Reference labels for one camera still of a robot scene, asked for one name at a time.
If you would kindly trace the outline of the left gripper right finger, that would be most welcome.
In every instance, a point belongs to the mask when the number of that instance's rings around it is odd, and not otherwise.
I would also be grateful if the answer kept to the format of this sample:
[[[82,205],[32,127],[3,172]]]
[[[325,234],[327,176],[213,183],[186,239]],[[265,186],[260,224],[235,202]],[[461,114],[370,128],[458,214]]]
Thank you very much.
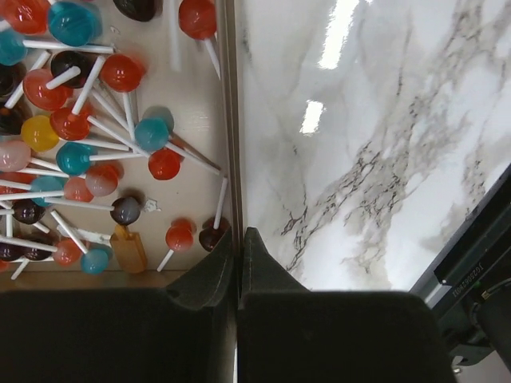
[[[312,292],[244,236],[237,319],[241,382],[452,382],[430,309],[392,291]]]

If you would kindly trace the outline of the brown tray with lollipops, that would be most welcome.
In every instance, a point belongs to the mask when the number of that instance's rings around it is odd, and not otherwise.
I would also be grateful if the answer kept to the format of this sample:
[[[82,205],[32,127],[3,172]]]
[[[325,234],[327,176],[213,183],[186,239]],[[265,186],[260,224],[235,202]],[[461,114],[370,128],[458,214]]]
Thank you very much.
[[[162,287],[228,182],[219,1],[4,1],[1,289]]]

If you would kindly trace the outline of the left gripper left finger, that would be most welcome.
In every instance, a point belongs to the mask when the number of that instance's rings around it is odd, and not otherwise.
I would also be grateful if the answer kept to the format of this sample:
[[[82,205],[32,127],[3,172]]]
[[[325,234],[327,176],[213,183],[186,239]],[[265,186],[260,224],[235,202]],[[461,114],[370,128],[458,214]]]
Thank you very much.
[[[230,382],[232,234],[162,287],[1,295],[4,382]]]

